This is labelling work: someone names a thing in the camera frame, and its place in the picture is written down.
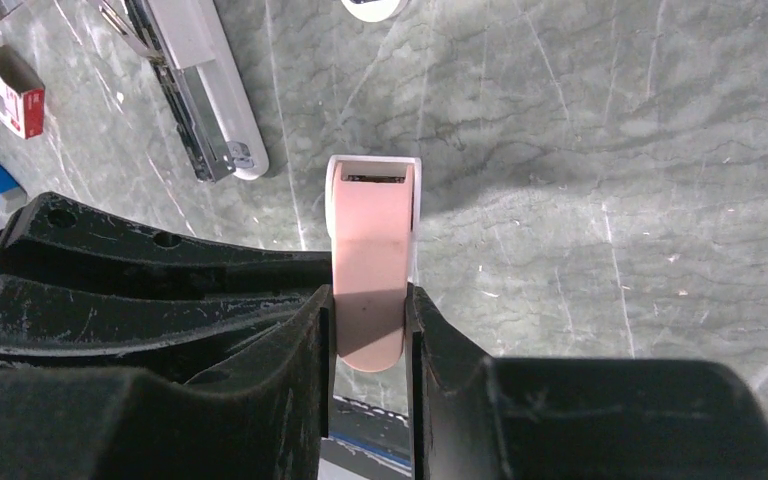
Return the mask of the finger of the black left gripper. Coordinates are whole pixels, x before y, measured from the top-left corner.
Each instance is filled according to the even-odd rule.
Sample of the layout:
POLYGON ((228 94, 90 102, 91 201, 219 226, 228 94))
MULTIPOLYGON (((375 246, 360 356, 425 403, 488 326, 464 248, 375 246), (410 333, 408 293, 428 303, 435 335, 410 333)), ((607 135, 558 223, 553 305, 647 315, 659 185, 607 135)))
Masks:
POLYGON ((178 384, 328 378, 328 297, 277 274, 67 288, 0 276, 0 382, 40 369, 141 368, 178 384))
POLYGON ((331 256, 176 234, 47 192, 0 231, 0 306, 104 312, 298 296, 332 308, 331 256))

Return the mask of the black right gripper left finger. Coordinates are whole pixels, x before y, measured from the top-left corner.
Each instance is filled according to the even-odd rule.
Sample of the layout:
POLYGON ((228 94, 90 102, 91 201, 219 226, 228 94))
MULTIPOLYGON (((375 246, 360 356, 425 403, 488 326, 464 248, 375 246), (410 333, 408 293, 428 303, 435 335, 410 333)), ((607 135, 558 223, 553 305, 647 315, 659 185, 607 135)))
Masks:
POLYGON ((0 369, 0 479, 314 479, 333 296, 176 384, 136 368, 0 369))

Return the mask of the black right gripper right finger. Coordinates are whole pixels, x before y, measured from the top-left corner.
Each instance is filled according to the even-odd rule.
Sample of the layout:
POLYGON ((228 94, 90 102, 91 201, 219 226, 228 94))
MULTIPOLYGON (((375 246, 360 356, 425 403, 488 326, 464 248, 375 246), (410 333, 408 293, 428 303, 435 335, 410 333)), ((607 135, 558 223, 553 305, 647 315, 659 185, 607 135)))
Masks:
POLYGON ((748 385, 699 360, 496 358, 410 287, 417 479, 768 479, 748 385))

